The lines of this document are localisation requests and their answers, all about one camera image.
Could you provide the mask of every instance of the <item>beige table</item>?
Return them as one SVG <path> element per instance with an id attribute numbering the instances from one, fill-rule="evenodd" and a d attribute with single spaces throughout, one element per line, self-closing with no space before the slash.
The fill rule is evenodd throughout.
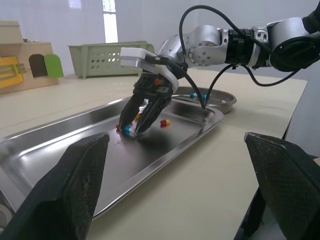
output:
<path id="1" fill-rule="evenodd" d="M 217 72 L 190 70 L 199 87 Z M 0 137 L 132 94 L 137 77 L 76 79 L 0 95 Z M 258 77 L 271 83 L 277 78 Z M 181 86 L 187 86 L 185 80 Z M 92 222 L 89 240 L 231 240 L 258 187 L 246 132 L 281 137 L 306 82 L 258 87 L 248 75 L 225 73 L 215 88 L 238 102 L 212 132 Z"/>

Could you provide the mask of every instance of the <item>wire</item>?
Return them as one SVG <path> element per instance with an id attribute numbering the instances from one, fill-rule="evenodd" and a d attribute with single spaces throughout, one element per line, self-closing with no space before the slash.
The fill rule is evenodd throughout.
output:
<path id="1" fill-rule="evenodd" d="M 278 62 L 280 62 L 281 64 L 287 66 L 287 67 L 291 67 L 291 68 L 298 68 L 301 69 L 305 66 L 309 66 L 313 63 L 315 63 L 316 61 L 318 61 L 320 59 L 320 57 L 315 58 L 314 60 L 311 61 L 307 61 L 304 62 L 303 65 L 296 65 L 292 62 L 289 62 L 288 60 L 284 60 L 282 57 L 278 56 L 275 52 L 273 52 L 268 46 L 266 46 L 265 44 L 259 42 L 257 39 L 246 35 L 245 33 L 243 33 L 225 14 L 223 14 L 221 11 L 211 7 L 211 6 L 207 6 L 207 5 L 196 5 L 196 6 L 192 6 L 189 9 L 187 9 L 184 14 L 182 15 L 182 18 L 180 20 L 179 23 L 179 37 L 180 37 L 180 43 L 181 43 L 181 48 L 182 48 L 182 53 L 183 53 L 183 58 L 184 58 L 184 62 L 186 62 L 186 57 L 187 57 L 187 53 L 186 53 L 186 46 L 185 46 L 185 41 L 184 41 L 184 37 L 183 37 L 183 24 L 185 21 L 186 16 L 193 10 L 196 9 L 204 9 L 204 10 L 208 10 L 211 11 L 217 15 L 219 15 L 220 17 L 222 17 L 239 35 L 241 35 L 244 38 L 248 38 L 250 41 L 252 41 L 253 43 L 257 44 L 260 48 L 262 48 L 263 50 L 267 51 L 272 57 L 274 57 Z"/>
<path id="2" fill-rule="evenodd" d="M 255 84 L 257 84 L 258 86 L 260 87 L 271 87 L 271 86 L 275 86 L 275 85 L 278 85 L 278 84 L 281 84 L 283 83 L 284 81 L 288 80 L 289 78 L 291 78 L 293 75 L 295 75 L 297 72 L 299 72 L 299 70 L 296 70 L 296 71 L 293 71 L 292 73 L 290 73 L 288 76 L 286 76 L 285 78 L 279 80 L 279 81 L 276 81 L 276 82 L 273 82 L 273 83 L 266 83 L 266 84 L 263 84 L 263 83 L 260 83 L 257 81 L 257 79 L 255 78 L 253 72 L 251 71 L 250 68 L 248 68 L 247 66 L 242 66 L 244 67 L 247 72 L 249 73 L 251 79 L 253 80 L 253 82 Z"/>
<path id="3" fill-rule="evenodd" d="M 197 85 L 195 84 L 195 82 L 192 80 L 192 78 L 188 75 L 188 73 L 186 71 L 184 71 L 178 64 L 176 64 L 175 62 L 171 61 L 171 60 L 167 60 L 167 65 L 170 66 L 172 69 L 174 69 L 175 71 L 177 71 L 179 74 L 183 75 L 185 77 L 185 79 L 190 83 L 190 85 L 192 86 L 192 88 L 194 89 L 195 93 L 197 94 L 197 96 L 199 96 L 199 100 L 200 100 L 200 104 L 202 109 L 206 109 L 205 103 L 203 98 L 201 97 L 201 93 L 197 87 Z"/>
<path id="4" fill-rule="evenodd" d="M 207 94 L 206 94 L 206 96 L 205 96 L 205 102 L 204 102 L 204 105 L 205 105 L 205 106 L 207 106 L 208 101 L 209 101 L 209 99 L 210 99 L 211 91 L 212 91 L 212 89 L 214 88 L 214 85 L 216 84 L 216 82 L 218 81 L 218 79 L 220 78 L 220 76 L 221 76 L 225 71 L 227 71 L 229 68 L 232 68 L 232 67 L 233 67 L 233 65 L 228 65 L 228 66 L 226 66 L 224 69 L 222 69 L 222 70 L 218 73 L 217 76 L 215 76 L 215 78 L 214 78 L 214 80 L 212 81 L 212 83 L 211 83 L 211 85 L 210 85 L 210 87 L 209 87 L 209 89 L 208 89 L 208 92 L 207 92 Z"/>
<path id="5" fill-rule="evenodd" d="M 231 65 L 231 64 L 230 64 L 230 65 L 227 65 L 225 68 L 223 68 L 223 69 L 217 74 L 217 76 L 215 76 L 214 80 L 212 81 L 212 83 L 211 83 L 211 85 L 210 85 L 210 87 L 209 87 L 209 89 L 208 89 L 208 92 L 207 92 L 207 94 L 206 94 L 206 97 L 205 97 L 204 105 L 205 105 L 206 107 L 207 107 L 207 105 L 208 105 L 208 101 L 209 101 L 209 99 L 210 99 L 210 94 L 211 94 L 212 89 L 214 88 L 214 85 L 216 84 L 216 82 L 218 81 L 218 79 L 221 77 L 221 75 L 222 75 L 225 71 L 227 71 L 229 68 L 232 68 L 232 67 L 234 67 L 234 66 Z M 253 80 L 253 82 L 254 82 L 255 84 L 257 84 L 258 86 L 260 86 L 260 87 L 271 87 L 271 86 L 275 86 L 275 85 L 281 84 L 281 83 L 283 83 L 284 81 L 286 81 L 286 80 L 288 80 L 289 78 L 291 78 L 291 77 L 292 77 L 293 75 L 295 75 L 297 72 L 299 72 L 299 70 L 293 71 L 293 72 L 290 73 L 288 76 L 286 76 L 285 78 L 283 78 L 283 79 L 281 79 L 281 80 L 279 80 L 279 81 L 276 81 L 276 82 L 273 82 L 273 83 L 266 83 L 266 84 L 264 84 L 264 83 L 260 83 L 260 82 L 257 81 L 257 79 L 255 78 L 255 76 L 254 76 L 254 74 L 253 74 L 253 72 L 251 71 L 250 68 L 248 68 L 247 66 L 244 66 L 244 65 L 242 65 L 242 67 L 244 67 L 244 68 L 247 70 L 247 72 L 249 73 L 249 75 L 250 75 L 251 79 Z"/>

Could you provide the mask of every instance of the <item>stainless steel tray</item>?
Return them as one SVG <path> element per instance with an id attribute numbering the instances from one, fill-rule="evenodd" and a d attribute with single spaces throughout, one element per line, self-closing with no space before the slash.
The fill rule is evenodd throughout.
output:
<path id="1" fill-rule="evenodd" d="M 197 104 L 174 99 L 158 118 L 159 121 L 170 120 L 170 126 L 161 128 L 155 122 L 135 138 L 118 134 L 115 128 L 128 100 L 125 98 L 0 140 L 0 190 L 13 211 L 17 211 L 37 181 L 57 164 L 70 144 L 86 136 L 109 132 L 102 186 L 94 212 L 97 217 L 223 118 L 214 108 L 202 110 Z"/>
<path id="2" fill-rule="evenodd" d="M 199 87 L 201 94 L 207 94 L 208 88 Z M 190 93 L 194 92 L 194 89 L 190 86 L 180 86 L 172 96 L 174 99 L 187 101 L 190 103 L 200 104 L 199 99 L 190 98 Z M 208 107 L 220 110 L 223 114 L 227 114 L 232 111 L 233 105 L 237 102 L 237 99 L 231 93 L 213 89 L 210 93 L 210 99 L 208 101 Z"/>

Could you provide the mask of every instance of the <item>round metal dish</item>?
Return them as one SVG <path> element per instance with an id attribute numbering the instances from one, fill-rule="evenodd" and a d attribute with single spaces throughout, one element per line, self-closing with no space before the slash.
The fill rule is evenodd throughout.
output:
<path id="1" fill-rule="evenodd" d="M 6 206 L 0 204 L 0 228 L 5 228 L 12 219 L 13 214 Z"/>
<path id="2" fill-rule="evenodd" d="M 199 87 L 199 91 L 201 94 L 207 94 L 208 88 Z M 172 95 L 172 98 L 200 104 L 198 97 L 190 98 L 190 93 L 194 92 L 195 91 L 191 86 L 180 86 L 178 90 Z M 231 112 L 233 105 L 236 102 L 236 97 L 231 93 L 213 89 L 210 93 L 210 99 L 207 106 L 218 109 L 223 114 L 227 114 Z"/>

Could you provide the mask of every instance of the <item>blue and white capsule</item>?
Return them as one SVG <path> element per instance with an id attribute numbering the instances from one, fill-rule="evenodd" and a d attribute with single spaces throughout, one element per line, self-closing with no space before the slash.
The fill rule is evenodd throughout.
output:
<path id="1" fill-rule="evenodd" d="M 197 95 L 196 93 L 194 93 L 194 92 L 190 92 L 189 95 L 190 95 L 190 98 L 191 98 L 191 99 L 198 97 L 198 95 Z M 202 96 L 202 99 L 205 100 L 207 94 L 203 93 L 201 96 Z"/>
<path id="2" fill-rule="evenodd" d="M 126 126 L 124 130 L 134 134 L 136 129 L 134 127 Z"/>

